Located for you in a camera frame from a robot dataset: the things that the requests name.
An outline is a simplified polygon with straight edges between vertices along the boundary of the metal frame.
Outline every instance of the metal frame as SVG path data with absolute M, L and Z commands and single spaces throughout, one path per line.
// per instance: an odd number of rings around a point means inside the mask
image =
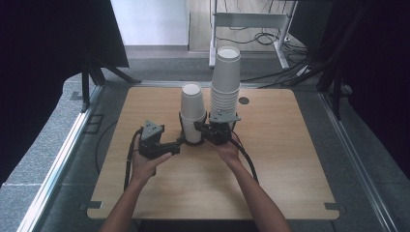
M 371 207 L 373 208 L 374 213 L 379 219 L 380 224 L 384 231 L 397 231 L 395 227 L 395 222 L 392 219 L 389 209 L 387 208 L 385 202 L 383 201 L 378 189 L 373 183 L 371 177 L 368 175 L 365 166 L 363 165 L 359 154 L 353 145 L 350 137 L 344 128 L 341 121 L 333 113 L 332 104 L 330 103 L 329 98 L 326 94 L 319 92 L 319 99 L 322 101 L 323 106 L 325 107 L 329 119 L 331 120 L 338 138 L 340 139 L 341 144 L 343 145 L 344 150 L 346 151 L 347 157 L 352 164 L 353 169 L 356 172 L 356 175 L 361 183 L 363 190 L 367 196 L 368 201 L 370 202 Z
M 289 64 L 283 54 L 283 42 L 289 30 L 290 21 L 295 11 L 297 1 L 293 1 L 291 10 L 287 14 L 238 14 L 218 13 L 218 0 L 214 1 L 214 12 L 212 13 L 212 32 L 209 48 L 209 67 L 215 66 L 217 55 L 217 27 L 254 27 L 254 28 L 279 28 L 281 30 L 279 39 L 274 42 L 280 64 L 284 70 L 289 69 Z
M 38 220 L 43 214 L 44 208 L 48 199 L 50 198 L 52 192 L 54 191 L 58 179 L 60 178 L 61 173 L 63 172 L 64 167 L 67 164 L 69 157 L 72 154 L 76 140 L 81 135 L 83 128 L 91 115 L 91 112 L 94 109 L 95 102 L 100 95 L 103 87 L 96 86 L 92 95 L 91 95 L 91 104 L 85 112 L 78 114 L 72 129 L 69 132 L 66 140 L 64 141 L 63 146 L 61 147 L 59 153 L 57 154 L 54 163 L 51 165 L 50 170 L 48 171 L 45 179 L 34 197 L 33 202 L 31 203 L 29 209 L 27 210 L 24 219 L 21 224 L 18 226 L 17 231 L 33 231 Z
M 134 86 L 139 87 L 150 87 L 150 86 L 161 86 L 161 87 L 181 87 L 186 81 L 142 81 L 140 84 L 135 84 Z M 211 82 L 199 82 L 202 87 L 211 87 Z M 243 88 L 258 88 L 263 86 L 263 83 L 242 83 Z M 96 86 L 93 94 L 91 96 L 90 107 L 82 113 L 79 113 L 73 127 L 66 138 L 63 146 L 60 149 L 54 163 L 52 164 L 50 170 L 48 171 L 37 195 L 35 196 L 31 206 L 26 212 L 24 219 L 19 225 L 17 231 L 33 231 L 37 222 L 43 214 L 44 208 L 48 199 L 50 198 L 52 192 L 54 191 L 58 179 L 60 178 L 64 167 L 69 160 L 73 148 L 77 139 L 79 138 L 85 124 L 90 117 L 94 107 L 96 106 L 96 100 L 102 92 L 102 86 Z M 366 196 L 370 202 L 371 207 L 373 208 L 374 213 L 379 219 L 380 224 L 383 227 L 384 231 L 397 231 L 395 223 L 389 213 L 389 210 L 384 203 L 379 191 L 377 190 L 375 184 L 371 180 L 370 176 L 366 172 L 366 169 L 359 158 L 357 150 L 355 149 L 352 141 L 349 138 L 346 130 L 344 129 L 341 121 L 333 113 L 331 103 L 326 94 L 319 92 L 319 99 L 322 101 L 323 106 L 325 107 L 328 116 L 335 128 L 337 136 L 340 139 L 340 142 L 343 145 L 343 148 L 346 151 L 346 154 L 352 164 L 353 169 L 356 172 L 356 175 L 359 178 L 359 181 L 366 193 Z

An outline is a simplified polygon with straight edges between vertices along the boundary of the stack of paper cups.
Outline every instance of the stack of paper cups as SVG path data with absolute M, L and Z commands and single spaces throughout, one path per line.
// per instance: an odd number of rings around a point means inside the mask
M 203 121 L 206 111 L 201 86 L 198 83 L 188 82 L 182 87 L 180 113 L 186 140 L 190 143 L 199 142 L 201 132 L 195 129 L 193 123 Z
M 241 89 L 241 53 L 234 46 L 218 49 L 211 85 L 211 111 L 236 114 Z

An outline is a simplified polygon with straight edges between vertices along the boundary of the human hand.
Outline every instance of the human hand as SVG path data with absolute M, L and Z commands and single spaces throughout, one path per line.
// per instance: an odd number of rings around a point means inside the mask
M 139 154 L 139 138 L 141 134 L 135 137 L 132 152 L 132 178 L 131 182 L 138 182 L 142 185 L 147 184 L 148 180 L 154 175 L 156 167 L 161 163 L 167 161 L 172 154 L 166 153 L 156 159 L 147 159 Z
M 232 139 L 239 143 L 238 136 L 234 132 L 232 132 Z M 215 145 L 212 142 L 209 142 L 215 149 L 217 149 L 218 155 L 220 158 L 228 165 L 229 167 L 236 162 L 241 162 L 239 159 L 239 151 L 238 148 L 235 147 L 231 142 L 226 142 L 219 146 Z

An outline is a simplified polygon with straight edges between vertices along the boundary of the wooden tabletop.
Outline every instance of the wooden tabletop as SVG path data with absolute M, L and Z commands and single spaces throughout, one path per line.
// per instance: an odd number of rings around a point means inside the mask
M 203 88 L 209 111 L 210 89 Z M 335 219 L 337 210 L 305 121 L 290 90 L 241 89 L 238 133 L 250 155 L 262 188 L 288 219 Z M 126 158 L 134 132 L 147 119 L 165 125 L 161 143 L 179 137 L 181 88 L 134 87 L 129 90 L 109 146 L 92 201 L 100 209 L 88 209 L 90 218 L 106 218 L 121 196 Z M 251 215 L 231 171 L 209 145 L 181 146 L 157 168 L 141 192 L 133 218 L 249 219 Z

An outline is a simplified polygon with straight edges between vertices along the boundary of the black curtain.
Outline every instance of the black curtain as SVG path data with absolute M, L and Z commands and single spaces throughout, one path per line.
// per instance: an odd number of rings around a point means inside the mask
M 410 179 L 410 16 L 406 3 L 372 1 L 344 57 L 350 103 Z
M 1 184 L 86 59 L 129 64 L 109 0 L 2 0 L 0 39 Z

